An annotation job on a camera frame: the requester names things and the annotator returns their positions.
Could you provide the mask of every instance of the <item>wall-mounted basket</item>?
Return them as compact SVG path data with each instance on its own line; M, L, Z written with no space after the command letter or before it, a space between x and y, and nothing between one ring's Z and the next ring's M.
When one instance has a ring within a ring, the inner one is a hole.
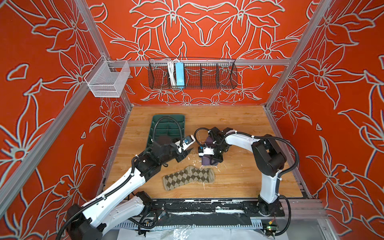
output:
M95 97L118 98L124 89L131 73L128 62L122 68L110 67L111 62L101 56L84 78Z
M184 63L184 85L171 85L168 61L176 58L150 58L148 82L151 89L233 89L237 86L235 59L188 58Z

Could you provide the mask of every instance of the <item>white cable bundle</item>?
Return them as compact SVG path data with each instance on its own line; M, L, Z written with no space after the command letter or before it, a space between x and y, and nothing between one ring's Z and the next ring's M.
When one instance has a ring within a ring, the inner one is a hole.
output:
M170 79L170 84L172 86L176 86L176 79L173 77L173 72L175 69L175 62L180 62L178 59L175 60L168 60L167 65L168 65L168 73L169 73L169 79Z

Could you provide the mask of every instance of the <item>white paper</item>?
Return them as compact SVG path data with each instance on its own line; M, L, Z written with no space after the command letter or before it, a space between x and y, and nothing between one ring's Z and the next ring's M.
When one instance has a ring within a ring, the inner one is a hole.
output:
M253 230L226 228L179 228L174 230L147 232L147 237L137 231L120 229L117 240L267 240L271 239ZM287 233L275 237L276 240L289 240Z

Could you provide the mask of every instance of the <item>green organizer tray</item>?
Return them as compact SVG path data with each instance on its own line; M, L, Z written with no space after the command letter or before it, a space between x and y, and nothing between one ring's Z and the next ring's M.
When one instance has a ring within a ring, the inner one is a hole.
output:
M174 118L181 127L181 132L185 134L185 116L182 114L157 114L152 117L151 127L149 129L148 141L146 147L152 147L152 135L153 128L155 127L155 123L164 116L169 116ZM176 123L168 118L165 118L159 122L156 128L155 141L159 136L169 136L169 137L180 137L180 131L177 127Z

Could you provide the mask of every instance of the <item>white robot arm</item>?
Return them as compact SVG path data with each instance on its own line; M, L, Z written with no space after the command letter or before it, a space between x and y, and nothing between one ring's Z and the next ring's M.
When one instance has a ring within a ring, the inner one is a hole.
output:
M119 203L157 174L162 165L167 166L166 163L172 159L180 162L186 158L191 151L187 148L194 142L194 136L187 136L182 143L180 140L173 143L169 137L159 137L153 142L153 147L132 159L132 167L112 186L81 207L72 205L67 211L67 222L56 239L60 239L66 229L72 240L100 240L111 228L142 213L145 206L152 203L145 192L136 193L128 202Z
M287 140L271 135L256 137L247 133L238 132L231 128L220 131L214 127L208 130L209 137L199 147L199 156L202 165L217 165L223 162L223 153L228 151L231 145L244 148L253 153L257 167L262 173L262 188L258 196L259 213L268 216L278 205L279 183L281 175L291 171L298 165L298 156L295 164L283 171L286 157L276 140L282 141L293 147Z

